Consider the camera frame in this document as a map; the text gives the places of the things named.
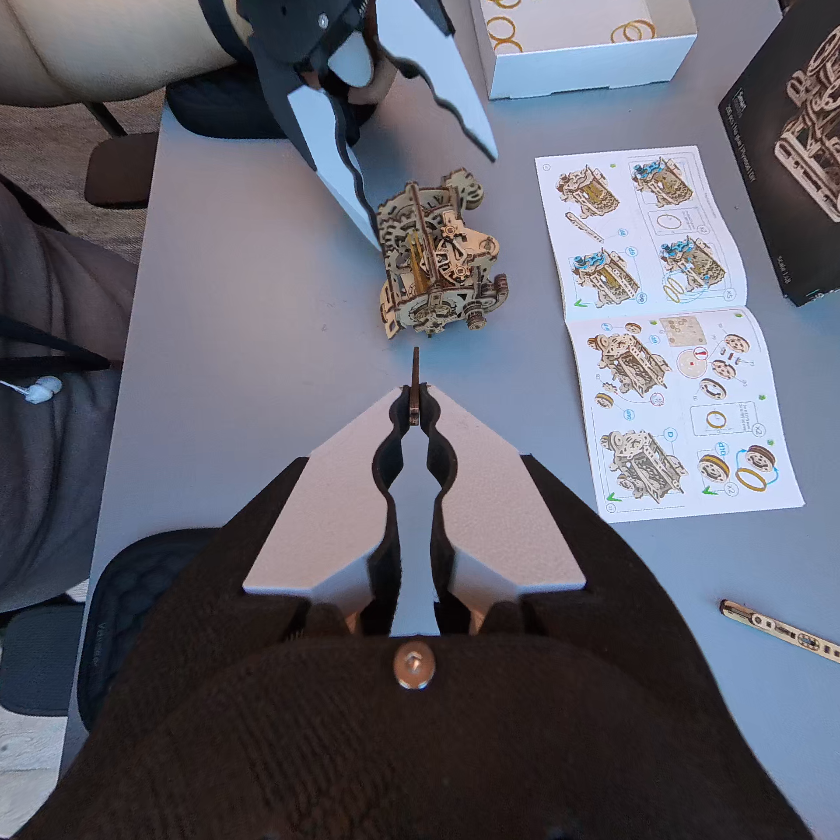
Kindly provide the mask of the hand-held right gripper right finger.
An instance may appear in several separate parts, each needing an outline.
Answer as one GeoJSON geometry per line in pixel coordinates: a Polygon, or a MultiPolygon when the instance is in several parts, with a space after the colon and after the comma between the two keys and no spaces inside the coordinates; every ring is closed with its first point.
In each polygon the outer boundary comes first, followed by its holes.
{"type": "Polygon", "coordinates": [[[441,486],[430,560],[440,604],[580,590],[585,576],[519,452],[434,385],[420,386],[427,468],[441,486]]]}

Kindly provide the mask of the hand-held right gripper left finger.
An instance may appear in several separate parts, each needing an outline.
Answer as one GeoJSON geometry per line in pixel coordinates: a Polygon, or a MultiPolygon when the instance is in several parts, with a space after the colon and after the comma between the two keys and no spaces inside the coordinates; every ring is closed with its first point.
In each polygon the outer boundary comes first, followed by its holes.
{"type": "Polygon", "coordinates": [[[385,535],[386,501],[373,458],[393,430],[392,389],[312,450],[243,588],[336,605],[343,616],[373,599],[366,562],[385,535]]]}

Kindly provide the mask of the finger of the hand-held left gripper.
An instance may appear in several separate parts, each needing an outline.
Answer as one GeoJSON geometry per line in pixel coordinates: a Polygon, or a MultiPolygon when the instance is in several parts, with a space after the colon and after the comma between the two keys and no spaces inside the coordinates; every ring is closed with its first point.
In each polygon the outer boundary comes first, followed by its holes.
{"type": "Polygon", "coordinates": [[[359,162],[345,137],[340,104],[325,90],[310,87],[300,87],[288,99],[318,177],[362,234],[381,249],[359,162]]]}
{"type": "Polygon", "coordinates": [[[495,161],[490,123],[443,3],[377,1],[375,15],[377,41],[388,59],[405,77],[423,77],[436,103],[455,115],[464,133],[495,161]]]}

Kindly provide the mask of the wooden mechanical model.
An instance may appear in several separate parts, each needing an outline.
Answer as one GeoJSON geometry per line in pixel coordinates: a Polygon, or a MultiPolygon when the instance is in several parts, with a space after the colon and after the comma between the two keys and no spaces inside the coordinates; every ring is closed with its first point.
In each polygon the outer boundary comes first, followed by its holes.
{"type": "Polygon", "coordinates": [[[507,299],[507,276],[490,276],[498,241],[463,220],[483,197],[477,179],[460,168],[439,186],[408,182],[379,206],[386,273],[380,310],[388,339],[404,329],[433,335],[455,321],[482,329],[487,313],[507,299]]]}

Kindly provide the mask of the person's left forearm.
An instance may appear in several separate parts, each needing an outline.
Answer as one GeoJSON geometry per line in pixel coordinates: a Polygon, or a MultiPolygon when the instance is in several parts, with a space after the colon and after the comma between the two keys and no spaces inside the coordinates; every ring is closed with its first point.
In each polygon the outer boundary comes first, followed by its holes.
{"type": "Polygon", "coordinates": [[[234,59],[197,1],[2,1],[1,103],[138,98],[234,59]]]}

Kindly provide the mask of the black model kit box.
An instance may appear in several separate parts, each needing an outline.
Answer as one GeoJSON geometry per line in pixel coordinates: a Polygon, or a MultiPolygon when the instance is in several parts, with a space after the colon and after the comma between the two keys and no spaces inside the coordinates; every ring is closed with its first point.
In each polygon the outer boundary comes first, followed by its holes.
{"type": "Polygon", "coordinates": [[[719,111],[783,293],[837,290],[839,2],[794,3],[719,111]]]}

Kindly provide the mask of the white cardboard box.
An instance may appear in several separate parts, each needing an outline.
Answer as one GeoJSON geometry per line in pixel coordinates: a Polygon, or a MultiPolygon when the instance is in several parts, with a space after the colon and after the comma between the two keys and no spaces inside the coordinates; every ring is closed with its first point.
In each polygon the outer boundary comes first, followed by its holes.
{"type": "Polygon", "coordinates": [[[697,37],[688,1],[472,1],[491,100],[670,81],[697,37]]]}

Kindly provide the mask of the illustrated instruction booklet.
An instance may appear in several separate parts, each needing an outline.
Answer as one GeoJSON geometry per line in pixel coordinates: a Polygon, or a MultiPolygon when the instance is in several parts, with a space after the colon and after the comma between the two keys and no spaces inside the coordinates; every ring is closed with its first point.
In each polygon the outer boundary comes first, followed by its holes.
{"type": "Polygon", "coordinates": [[[600,515],[803,506],[747,274],[697,147],[535,163],[600,515]]]}

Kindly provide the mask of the black padded cushion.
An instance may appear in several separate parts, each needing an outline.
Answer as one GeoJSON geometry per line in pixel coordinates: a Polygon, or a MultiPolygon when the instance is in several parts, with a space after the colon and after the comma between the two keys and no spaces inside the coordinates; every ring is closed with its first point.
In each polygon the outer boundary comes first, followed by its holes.
{"type": "Polygon", "coordinates": [[[89,601],[77,676],[80,719],[91,730],[144,619],[216,528],[161,532],[119,552],[102,571],[89,601]]]}

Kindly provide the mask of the person's grey trousers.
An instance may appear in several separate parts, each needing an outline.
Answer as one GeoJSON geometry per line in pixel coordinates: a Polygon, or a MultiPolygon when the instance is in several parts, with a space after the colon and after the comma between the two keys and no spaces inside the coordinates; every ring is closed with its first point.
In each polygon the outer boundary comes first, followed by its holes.
{"type": "Polygon", "coordinates": [[[37,405],[2,385],[3,613],[88,578],[136,270],[2,179],[2,380],[63,383],[37,405]]]}

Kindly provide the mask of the wooden strip with holes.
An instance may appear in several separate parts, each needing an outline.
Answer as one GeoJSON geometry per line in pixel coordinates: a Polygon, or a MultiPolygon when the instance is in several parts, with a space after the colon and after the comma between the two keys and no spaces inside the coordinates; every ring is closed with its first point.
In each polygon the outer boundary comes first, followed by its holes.
{"type": "Polygon", "coordinates": [[[808,650],[823,658],[839,663],[839,645],[800,628],[773,619],[745,605],[721,600],[719,610],[722,615],[743,625],[749,625],[762,633],[779,638],[788,644],[808,650]]]}

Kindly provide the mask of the white earbud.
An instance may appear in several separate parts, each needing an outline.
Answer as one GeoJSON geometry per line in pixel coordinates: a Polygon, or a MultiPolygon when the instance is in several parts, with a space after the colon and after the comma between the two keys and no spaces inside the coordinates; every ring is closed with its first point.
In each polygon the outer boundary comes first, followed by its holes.
{"type": "Polygon", "coordinates": [[[63,387],[61,379],[54,375],[39,377],[32,385],[21,386],[1,380],[1,385],[20,394],[29,404],[47,403],[60,393],[63,387]]]}

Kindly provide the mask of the dark grey pad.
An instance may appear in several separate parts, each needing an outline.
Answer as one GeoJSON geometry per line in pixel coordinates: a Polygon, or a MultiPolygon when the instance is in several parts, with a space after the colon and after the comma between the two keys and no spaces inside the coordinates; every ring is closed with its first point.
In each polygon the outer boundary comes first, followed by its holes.
{"type": "Polygon", "coordinates": [[[84,612],[77,602],[37,605],[12,619],[3,641],[3,708],[30,717],[67,715],[84,612]]]}

